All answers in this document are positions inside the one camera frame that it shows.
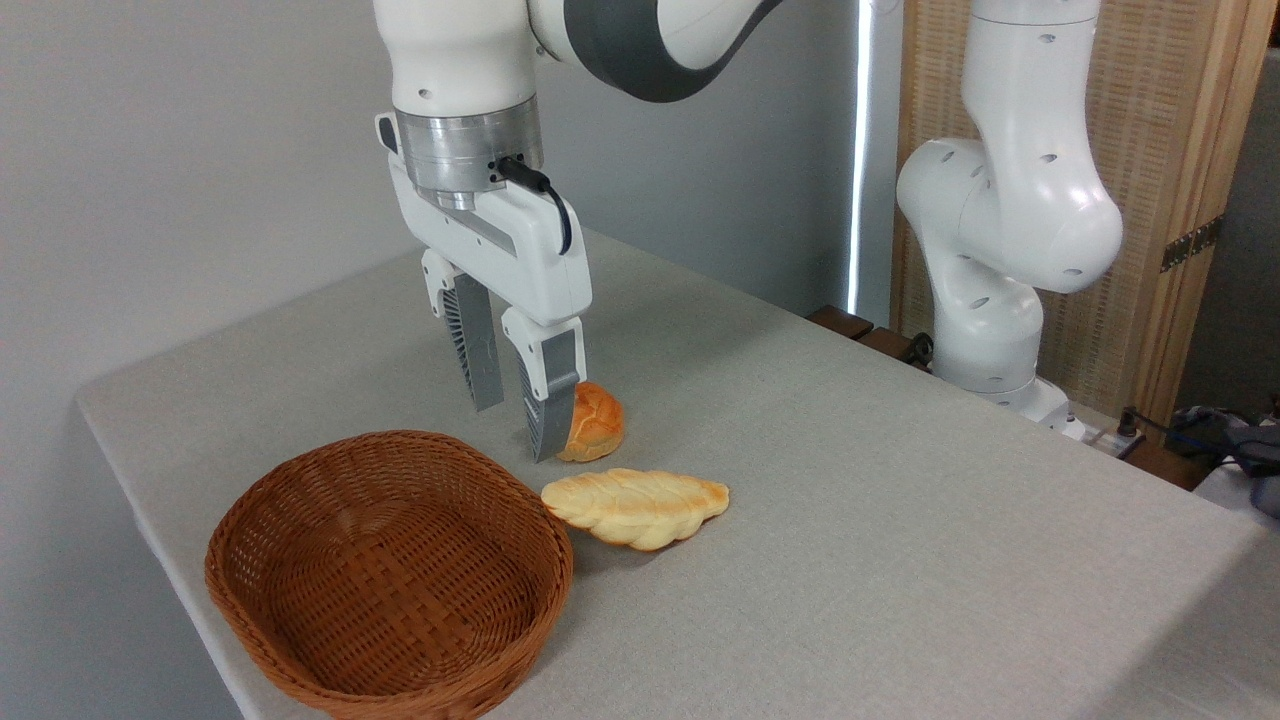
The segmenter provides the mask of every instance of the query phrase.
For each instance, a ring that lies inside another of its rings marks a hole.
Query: light strip
[[[852,213],[849,223],[849,299],[846,309],[858,314],[858,273],[861,252],[863,188],[867,184],[867,152],[870,146],[872,36],[876,26],[874,0],[858,3],[858,59],[854,99]]]

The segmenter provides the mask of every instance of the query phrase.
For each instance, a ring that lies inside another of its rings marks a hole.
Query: metal hinge
[[[1206,249],[1212,247],[1213,243],[1217,242],[1221,233],[1222,215],[1219,215],[1208,223],[1204,223],[1183,237],[1170,242],[1165,246],[1165,259],[1160,263],[1160,272],[1167,273],[1169,270],[1185,263],[1189,258],[1194,258]]]

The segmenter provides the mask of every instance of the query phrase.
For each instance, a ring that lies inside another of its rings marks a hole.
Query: brown basket
[[[253,662],[342,720],[479,717],[532,669],[568,596],[559,520],[448,436],[370,433],[253,484],[205,582]]]

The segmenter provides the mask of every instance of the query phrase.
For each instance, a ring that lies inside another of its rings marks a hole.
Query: cable
[[[568,218],[568,206],[564,205],[564,200],[561,199],[556,188],[552,187],[552,179],[543,173],[530,168],[522,161],[522,156],[506,156],[498,160],[497,170],[503,174],[506,179],[529,188],[534,192],[541,192],[550,196],[552,201],[556,202],[556,210],[559,211],[561,217],[561,255],[568,252],[568,249],[573,245],[573,224]]]
[[[1133,418],[1137,418],[1143,424],[1151,427],[1155,430],[1158,430],[1158,432],[1164,433],[1166,437],[1169,437],[1171,439],[1176,439],[1178,442],[1189,445],[1192,447],[1198,447],[1201,450],[1204,450],[1204,451],[1215,454],[1215,455],[1221,455],[1221,456],[1230,455],[1231,457],[1235,457],[1238,460],[1245,460],[1248,462],[1257,462],[1260,465],[1274,465],[1275,464],[1275,459],[1271,459],[1271,457],[1260,457],[1257,455],[1251,455],[1248,452],[1242,452],[1240,451],[1240,446],[1243,446],[1243,445],[1251,445],[1252,443],[1252,445],[1263,445],[1263,446],[1267,446],[1267,447],[1280,447],[1280,443],[1274,443],[1274,442],[1267,442],[1267,441],[1261,441],[1261,439],[1251,439],[1251,441],[1244,441],[1244,442],[1240,442],[1240,443],[1229,443],[1229,445],[1217,445],[1217,443],[1210,443],[1210,442],[1199,441],[1199,439],[1196,439],[1193,437],[1185,436],[1185,434],[1183,434],[1183,433],[1180,433],[1180,432],[1178,432],[1178,430],[1175,430],[1172,428],[1167,428],[1167,427],[1165,427],[1165,425],[1162,425],[1162,424],[1152,420],[1151,418],[1143,415],[1142,413],[1138,413],[1138,409],[1133,407],[1133,406],[1125,407],[1124,409],[1124,415],[1130,415]],[[1120,423],[1124,424],[1125,419],[1121,418]]]

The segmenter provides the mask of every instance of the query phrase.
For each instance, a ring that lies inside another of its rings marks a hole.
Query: wicker panel
[[[1124,213],[1115,265],[1071,296],[1042,292],[1046,323],[1039,373],[1075,401],[1115,413],[1129,401],[1133,363],[1166,242],[1171,177],[1187,146],[1189,83],[1203,65],[1204,0],[1107,0],[1094,41],[1088,122],[1094,159]],[[904,147],[932,137],[975,137],[960,100],[966,0],[911,3],[904,81]],[[932,325],[924,259],[900,223],[897,323],[911,334]]]

